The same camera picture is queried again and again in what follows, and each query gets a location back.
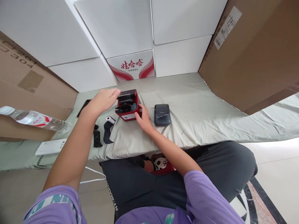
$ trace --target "dark gray pants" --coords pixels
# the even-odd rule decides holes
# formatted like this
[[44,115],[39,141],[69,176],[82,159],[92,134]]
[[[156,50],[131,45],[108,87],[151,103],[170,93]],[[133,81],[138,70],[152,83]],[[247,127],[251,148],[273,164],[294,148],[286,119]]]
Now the dark gray pants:
[[[257,173],[253,153],[235,142],[221,142],[186,152],[197,162],[223,197],[231,202]],[[101,162],[116,208],[116,218],[144,206],[180,207],[186,211],[184,180],[177,172],[148,173],[134,158]]]

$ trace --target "plastic water bottle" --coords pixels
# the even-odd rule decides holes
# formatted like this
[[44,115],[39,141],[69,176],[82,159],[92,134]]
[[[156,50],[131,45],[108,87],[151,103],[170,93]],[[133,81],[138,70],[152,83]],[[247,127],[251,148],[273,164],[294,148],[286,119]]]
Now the plastic water bottle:
[[9,106],[0,108],[0,114],[12,117],[20,124],[31,125],[39,128],[45,128],[57,132],[68,132],[72,125],[33,110],[16,110]]

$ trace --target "mattress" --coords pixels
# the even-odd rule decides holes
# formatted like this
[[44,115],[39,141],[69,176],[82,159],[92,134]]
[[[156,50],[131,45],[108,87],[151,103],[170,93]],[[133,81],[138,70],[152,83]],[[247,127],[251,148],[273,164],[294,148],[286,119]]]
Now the mattress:
[[[154,127],[183,149],[222,141],[269,142],[299,137],[299,93],[248,116],[214,95],[197,72],[120,82],[117,88],[137,89],[141,103],[148,108],[153,126],[155,104],[169,104],[171,125]],[[93,98],[98,91],[78,94],[67,121],[75,124],[85,100]],[[159,153],[137,122],[123,121],[115,114],[115,107],[98,118],[96,124],[99,125],[103,146],[94,148],[92,142],[89,159],[103,161]],[[110,136],[114,143],[108,145],[103,142],[106,116],[116,120]],[[54,139],[67,138],[68,135],[57,133]],[[0,142],[0,170],[50,167],[57,154],[35,156],[39,144],[29,140]]]

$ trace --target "black phone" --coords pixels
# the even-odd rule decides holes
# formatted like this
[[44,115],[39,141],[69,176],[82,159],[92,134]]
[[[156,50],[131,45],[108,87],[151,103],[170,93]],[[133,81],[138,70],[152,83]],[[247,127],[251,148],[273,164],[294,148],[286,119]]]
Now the black phone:
[[87,106],[87,104],[88,104],[90,101],[91,101],[91,100],[86,100],[86,101],[85,101],[85,103],[83,104],[83,106],[82,106],[81,110],[79,111],[79,113],[78,113],[77,117],[79,117],[79,116],[80,116],[80,113],[81,113],[82,109],[83,109],[84,107],[86,107],[86,106]]

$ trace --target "charging cable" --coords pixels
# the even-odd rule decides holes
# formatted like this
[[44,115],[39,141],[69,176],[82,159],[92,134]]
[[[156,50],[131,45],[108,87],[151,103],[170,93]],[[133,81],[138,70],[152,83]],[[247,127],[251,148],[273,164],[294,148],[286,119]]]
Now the charging cable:
[[96,171],[96,170],[93,170],[93,169],[91,169],[91,168],[89,168],[89,167],[87,167],[87,166],[86,166],[85,168],[86,168],[86,169],[89,169],[89,170],[91,170],[91,171],[93,171],[93,172],[95,172],[95,173],[98,173],[98,174],[103,175],[104,178],[102,178],[102,179],[94,179],[94,180],[82,181],[82,182],[80,182],[80,184],[85,184],[85,183],[89,183],[89,182],[94,182],[94,181],[105,180],[105,179],[106,179],[106,175],[105,175],[105,174],[103,174],[103,173],[101,173],[101,172],[98,172],[98,171]]

